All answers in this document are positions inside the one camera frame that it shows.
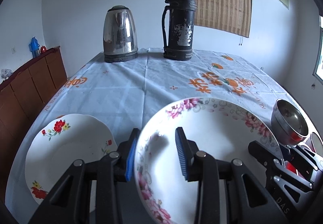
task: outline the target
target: brown sideboard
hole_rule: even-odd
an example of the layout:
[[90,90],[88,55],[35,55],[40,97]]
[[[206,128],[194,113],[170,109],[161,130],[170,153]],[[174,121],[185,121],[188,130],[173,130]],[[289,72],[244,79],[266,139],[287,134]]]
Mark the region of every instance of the brown sideboard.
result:
[[0,199],[3,202],[10,169],[22,140],[44,106],[66,82],[58,46],[29,60],[0,84]]

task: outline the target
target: window frame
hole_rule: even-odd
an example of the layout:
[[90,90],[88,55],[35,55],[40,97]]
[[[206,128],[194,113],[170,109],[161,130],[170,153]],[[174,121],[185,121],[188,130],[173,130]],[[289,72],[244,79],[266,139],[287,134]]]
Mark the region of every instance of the window frame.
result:
[[313,76],[321,83],[323,84],[323,77],[320,77],[317,74],[318,68],[320,66],[320,63],[322,63],[323,61],[323,57],[322,57],[322,46],[323,46],[323,17],[319,17],[319,22],[320,22],[320,42],[319,42],[319,50],[318,50],[318,55],[316,57],[316,63],[315,63],[315,67],[313,70]]

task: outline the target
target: floral plate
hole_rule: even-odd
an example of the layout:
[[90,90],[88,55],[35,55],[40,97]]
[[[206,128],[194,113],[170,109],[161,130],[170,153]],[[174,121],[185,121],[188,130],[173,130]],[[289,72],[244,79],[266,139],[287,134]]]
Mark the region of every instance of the floral plate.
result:
[[271,131],[247,110],[215,98],[190,98],[158,111],[142,130],[135,153],[135,181],[146,210],[157,223],[194,222],[197,182],[186,182],[178,159],[175,129],[216,159],[240,158],[265,186],[265,168],[248,153],[257,140],[278,158]]
[[[69,114],[45,126],[27,152],[25,179],[40,204],[51,188],[76,159],[86,163],[117,150],[108,127],[89,115]],[[95,209],[96,183],[92,182],[90,211]]]

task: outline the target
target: blue thermos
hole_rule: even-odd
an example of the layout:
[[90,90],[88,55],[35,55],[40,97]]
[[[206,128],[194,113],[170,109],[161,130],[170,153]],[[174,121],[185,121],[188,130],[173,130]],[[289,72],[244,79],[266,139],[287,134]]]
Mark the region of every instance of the blue thermos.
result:
[[31,39],[31,43],[29,44],[29,50],[33,53],[33,57],[38,57],[40,55],[39,44],[35,37]]

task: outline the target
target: tablecloth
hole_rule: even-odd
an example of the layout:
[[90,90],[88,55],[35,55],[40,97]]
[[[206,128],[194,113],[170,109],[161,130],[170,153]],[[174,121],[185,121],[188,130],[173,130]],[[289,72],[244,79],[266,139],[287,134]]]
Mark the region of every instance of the tablecloth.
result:
[[[25,182],[25,157],[33,138],[58,116],[92,115],[111,130],[117,144],[132,129],[143,128],[165,105],[188,97],[215,97],[240,105],[269,127],[278,98],[298,104],[271,77],[242,57],[194,50],[189,61],[163,57],[160,48],[140,49],[138,58],[106,63],[100,53],[83,66],[49,101],[24,138],[14,160],[5,204],[21,224],[31,218],[38,204]],[[308,116],[311,132],[316,132]],[[141,205],[134,181],[119,185],[125,223],[153,223]]]

